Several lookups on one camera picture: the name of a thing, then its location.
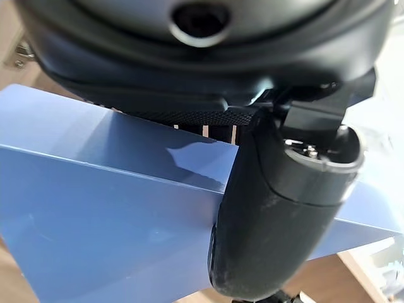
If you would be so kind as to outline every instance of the cylindrical handle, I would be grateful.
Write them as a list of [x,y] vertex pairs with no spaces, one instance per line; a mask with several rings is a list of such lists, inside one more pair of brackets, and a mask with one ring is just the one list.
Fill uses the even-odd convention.
[[307,259],[363,159],[351,129],[350,148],[313,159],[289,150],[270,118],[257,120],[230,174],[209,265],[217,291],[248,301],[269,297]]

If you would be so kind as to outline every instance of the blue box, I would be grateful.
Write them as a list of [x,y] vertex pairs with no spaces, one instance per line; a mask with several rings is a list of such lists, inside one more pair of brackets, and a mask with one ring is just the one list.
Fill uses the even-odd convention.
[[[210,286],[210,230],[236,152],[11,85],[0,93],[2,237],[42,303],[173,302]],[[393,200],[362,178],[311,258],[400,233]]]

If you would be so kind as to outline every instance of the black plastic housing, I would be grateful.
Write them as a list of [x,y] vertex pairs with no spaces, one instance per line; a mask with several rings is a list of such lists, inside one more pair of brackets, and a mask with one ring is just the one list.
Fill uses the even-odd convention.
[[126,112],[161,112],[171,103],[180,111],[225,112],[273,86],[358,78],[373,67],[394,6],[338,0],[276,35],[196,49],[126,32],[74,1],[15,3],[47,73],[79,96],[118,109],[119,102]]
[[334,162],[288,149],[270,116],[256,120],[230,174],[209,265],[218,292],[247,301],[269,297],[308,258],[364,160],[352,129]]

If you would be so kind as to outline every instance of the black handle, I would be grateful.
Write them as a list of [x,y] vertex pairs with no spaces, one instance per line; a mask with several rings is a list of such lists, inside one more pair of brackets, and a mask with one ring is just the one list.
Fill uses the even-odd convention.
[[254,123],[220,205],[209,265],[217,291],[248,301],[269,297],[307,259],[363,161],[349,128],[339,153],[313,159],[288,149],[270,116]]

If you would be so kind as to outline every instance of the metal screw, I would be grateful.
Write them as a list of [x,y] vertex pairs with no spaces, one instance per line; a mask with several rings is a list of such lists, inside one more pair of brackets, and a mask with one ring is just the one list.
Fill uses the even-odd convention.
[[317,158],[318,151],[313,146],[309,145],[306,150],[306,155],[310,158]]
[[320,88],[325,90],[327,88],[336,88],[336,83],[335,82],[331,82],[331,83],[327,83],[327,84],[320,84]]
[[14,65],[15,65],[17,68],[24,68],[25,63],[24,63],[23,61],[21,61],[21,60],[17,60],[17,61],[14,62]]

